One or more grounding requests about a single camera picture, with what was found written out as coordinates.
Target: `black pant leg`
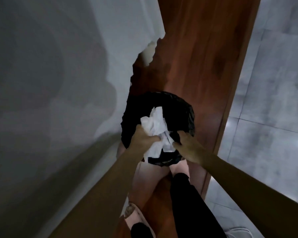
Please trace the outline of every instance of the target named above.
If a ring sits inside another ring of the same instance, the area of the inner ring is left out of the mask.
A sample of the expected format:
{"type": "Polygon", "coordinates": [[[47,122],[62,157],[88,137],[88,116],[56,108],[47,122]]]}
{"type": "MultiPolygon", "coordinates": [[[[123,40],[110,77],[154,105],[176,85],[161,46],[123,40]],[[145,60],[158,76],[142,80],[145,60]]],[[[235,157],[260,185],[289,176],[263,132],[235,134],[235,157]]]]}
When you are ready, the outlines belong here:
{"type": "Polygon", "coordinates": [[[143,223],[136,223],[131,227],[131,238],[153,238],[150,228],[143,223]]]}
{"type": "Polygon", "coordinates": [[[176,174],[170,188],[175,227],[179,238],[226,235],[186,174],[176,174]]]}

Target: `white tissue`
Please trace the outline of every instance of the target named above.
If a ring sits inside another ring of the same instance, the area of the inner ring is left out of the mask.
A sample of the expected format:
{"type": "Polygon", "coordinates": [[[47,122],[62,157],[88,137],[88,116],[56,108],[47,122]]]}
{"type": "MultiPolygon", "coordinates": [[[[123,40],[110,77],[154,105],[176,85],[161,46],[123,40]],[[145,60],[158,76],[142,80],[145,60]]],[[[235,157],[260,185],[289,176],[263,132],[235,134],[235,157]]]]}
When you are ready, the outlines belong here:
{"type": "Polygon", "coordinates": [[[162,149],[164,152],[175,152],[175,148],[172,146],[174,140],[170,137],[166,121],[163,118],[162,107],[153,107],[150,116],[142,117],[140,121],[147,135],[158,135],[161,138],[161,141],[153,143],[144,154],[146,162],[148,162],[148,157],[159,158],[162,149]]]}

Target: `brown wooden floor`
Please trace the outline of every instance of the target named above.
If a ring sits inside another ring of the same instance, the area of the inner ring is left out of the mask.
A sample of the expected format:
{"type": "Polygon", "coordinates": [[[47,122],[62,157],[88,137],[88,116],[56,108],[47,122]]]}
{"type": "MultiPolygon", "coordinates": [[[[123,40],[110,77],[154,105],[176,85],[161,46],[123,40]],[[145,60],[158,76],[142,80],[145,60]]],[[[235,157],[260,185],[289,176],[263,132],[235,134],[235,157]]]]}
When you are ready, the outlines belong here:
{"type": "MultiPolygon", "coordinates": [[[[164,90],[182,97],[194,108],[196,137],[217,153],[260,0],[158,2],[166,35],[149,67],[136,61],[130,95],[164,90]]],[[[189,165],[191,183],[204,196],[210,176],[189,165]]],[[[159,238],[177,237],[169,189],[167,176],[140,207],[159,238]]],[[[115,237],[130,237],[123,219],[115,237]]]]}

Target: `forearm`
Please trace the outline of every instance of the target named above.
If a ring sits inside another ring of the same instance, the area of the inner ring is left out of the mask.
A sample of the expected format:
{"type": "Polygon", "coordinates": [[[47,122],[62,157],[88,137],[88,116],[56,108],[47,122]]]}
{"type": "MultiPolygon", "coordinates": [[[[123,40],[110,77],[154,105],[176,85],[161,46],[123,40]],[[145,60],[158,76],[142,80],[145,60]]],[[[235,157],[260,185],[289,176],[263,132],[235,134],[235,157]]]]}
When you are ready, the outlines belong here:
{"type": "Polygon", "coordinates": [[[141,154],[126,150],[50,237],[111,237],[141,154]]]}
{"type": "Polygon", "coordinates": [[[210,156],[203,159],[207,160],[203,167],[265,237],[298,237],[298,203],[217,156],[210,156]]]}

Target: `trash bag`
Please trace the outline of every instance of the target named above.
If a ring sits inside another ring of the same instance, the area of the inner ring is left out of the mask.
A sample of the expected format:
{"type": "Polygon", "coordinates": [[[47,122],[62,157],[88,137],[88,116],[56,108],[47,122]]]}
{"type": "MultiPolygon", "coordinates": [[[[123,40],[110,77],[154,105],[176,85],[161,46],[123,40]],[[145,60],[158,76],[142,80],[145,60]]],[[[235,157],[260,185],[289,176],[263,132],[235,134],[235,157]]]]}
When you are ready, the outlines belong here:
{"type": "MultiPolygon", "coordinates": [[[[136,126],[141,124],[140,118],[150,115],[153,107],[162,106],[163,117],[166,120],[170,136],[174,141],[180,143],[178,130],[195,134],[194,112],[190,104],[175,94],[168,92],[147,92],[140,96],[129,96],[126,110],[121,123],[122,134],[121,141],[128,148],[131,137],[135,133],[136,126]]],[[[170,166],[177,164],[182,156],[176,150],[175,152],[163,152],[159,158],[148,158],[148,163],[159,166],[170,166]]]]}

